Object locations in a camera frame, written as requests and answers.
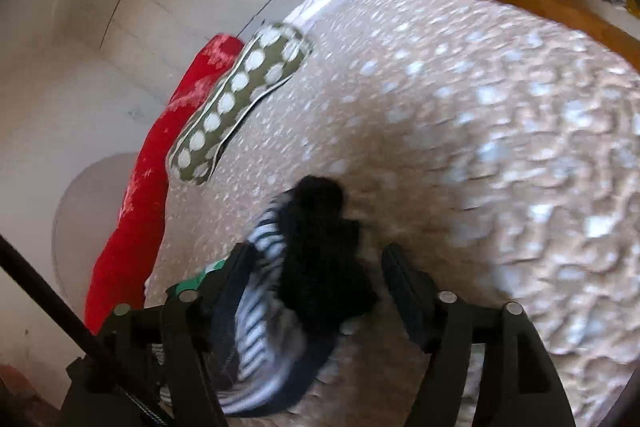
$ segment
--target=red plush toy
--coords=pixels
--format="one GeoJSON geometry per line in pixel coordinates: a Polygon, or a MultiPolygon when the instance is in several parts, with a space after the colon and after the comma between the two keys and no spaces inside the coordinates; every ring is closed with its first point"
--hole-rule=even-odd
{"type": "Polygon", "coordinates": [[[216,35],[198,53],[166,109],[146,135],[134,166],[116,229],[98,257],[84,305],[84,323],[95,334],[119,303],[142,308],[144,284],[164,235],[169,188],[165,156],[183,126],[231,68],[242,41],[216,35]]]}

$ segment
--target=metal rivet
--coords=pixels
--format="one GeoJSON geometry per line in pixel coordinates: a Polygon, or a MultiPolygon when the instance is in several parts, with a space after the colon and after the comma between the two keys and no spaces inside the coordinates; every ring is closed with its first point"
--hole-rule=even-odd
{"type": "Polygon", "coordinates": [[[113,309],[113,313],[116,314],[118,317],[122,317],[123,315],[126,315],[130,311],[131,311],[131,306],[129,306],[127,303],[117,304],[116,307],[113,309]]]}
{"type": "Polygon", "coordinates": [[[458,300],[458,296],[453,292],[444,290],[444,292],[438,293],[438,299],[442,302],[446,302],[447,304],[453,304],[458,300]]]}
{"type": "Polygon", "coordinates": [[[196,290],[185,290],[180,292],[178,299],[182,302],[193,302],[198,298],[199,293],[196,290]]]}
{"type": "Polygon", "coordinates": [[[524,311],[522,305],[517,302],[507,302],[506,308],[511,315],[520,315],[524,311]]]}

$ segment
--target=dark red object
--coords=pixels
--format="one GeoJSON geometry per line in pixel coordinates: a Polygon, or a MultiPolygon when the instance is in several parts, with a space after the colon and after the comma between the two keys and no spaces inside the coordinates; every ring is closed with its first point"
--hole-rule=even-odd
{"type": "Polygon", "coordinates": [[[242,50],[242,41],[216,35],[195,57],[160,117],[146,135],[131,173],[116,230],[95,263],[84,323],[95,334],[114,306],[142,308],[162,236],[169,181],[164,161],[191,115],[242,50]]]}

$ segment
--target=black and white striped fabric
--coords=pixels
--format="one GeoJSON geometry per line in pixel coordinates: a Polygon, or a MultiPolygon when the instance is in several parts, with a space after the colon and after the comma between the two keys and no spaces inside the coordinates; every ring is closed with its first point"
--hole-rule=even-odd
{"type": "Polygon", "coordinates": [[[293,364],[306,347],[296,314],[276,295],[285,243],[277,226],[277,211],[288,203],[286,193],[271,201],[245,239],[258,251],[254,271],[236,311],[238,381],[218,393],[225,414],[238,414],[267,403],[284,385],[293,364]]]}

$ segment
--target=black rod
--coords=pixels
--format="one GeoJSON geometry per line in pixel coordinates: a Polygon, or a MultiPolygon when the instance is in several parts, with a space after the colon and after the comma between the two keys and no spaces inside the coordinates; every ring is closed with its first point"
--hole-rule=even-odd
{"type": "Polygon", "coordinates": [[[155,423],[173,425],[146,388],[100,344],[46,280],[0,235],[0,266],[155,423]]]}

